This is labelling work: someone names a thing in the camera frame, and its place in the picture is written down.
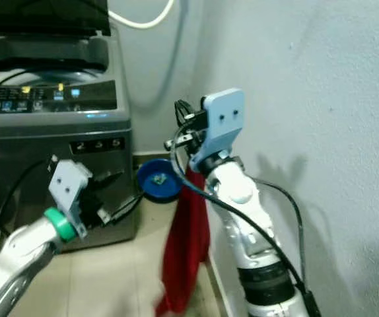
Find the red garment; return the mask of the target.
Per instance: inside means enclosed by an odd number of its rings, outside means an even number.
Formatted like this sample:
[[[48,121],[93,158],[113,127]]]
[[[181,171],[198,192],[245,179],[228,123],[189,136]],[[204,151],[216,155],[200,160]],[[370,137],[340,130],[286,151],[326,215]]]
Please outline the red garment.
[[[207,200],[183,187],[166,239],[160,280],[164,293],[155,309],[156,317],[183,314],[189,307],[201,264],[211,242]]]

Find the grey top-load washing machine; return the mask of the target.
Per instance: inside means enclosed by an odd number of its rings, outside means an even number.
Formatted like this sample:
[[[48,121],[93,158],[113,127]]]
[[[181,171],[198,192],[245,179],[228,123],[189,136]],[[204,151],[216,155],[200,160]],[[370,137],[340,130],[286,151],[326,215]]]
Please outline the grey top-load washing machine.
[[[84,164],[93,177],[124,172],[99,196],[117,209],[139,194],[130,108],[116,36],[0,34],[0,227],[31,223],[54,201],[53,159]],[[135,238],[134,212],[89,230],[66,252]]]

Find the dark washing machine lid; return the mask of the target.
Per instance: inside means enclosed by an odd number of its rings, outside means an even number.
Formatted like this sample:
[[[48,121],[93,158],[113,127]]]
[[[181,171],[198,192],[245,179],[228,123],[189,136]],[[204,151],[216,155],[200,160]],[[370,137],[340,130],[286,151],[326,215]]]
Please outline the dark washing machine lid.
[[[0,0],[0,34],[112,34],[108,0]]]

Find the blue plastic bowl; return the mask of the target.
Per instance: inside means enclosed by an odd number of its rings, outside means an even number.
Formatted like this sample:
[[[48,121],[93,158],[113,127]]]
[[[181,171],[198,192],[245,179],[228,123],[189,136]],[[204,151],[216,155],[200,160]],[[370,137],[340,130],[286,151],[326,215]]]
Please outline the blue plastic bowl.
[[[162,186],[151,182],[151,176],[165,173],[169,179]],[[178,198],[183,184],[172,169],[170,160],[157,158],[145,161],[136,171],[136,182],[144,197],[155,203],[170,203]]]

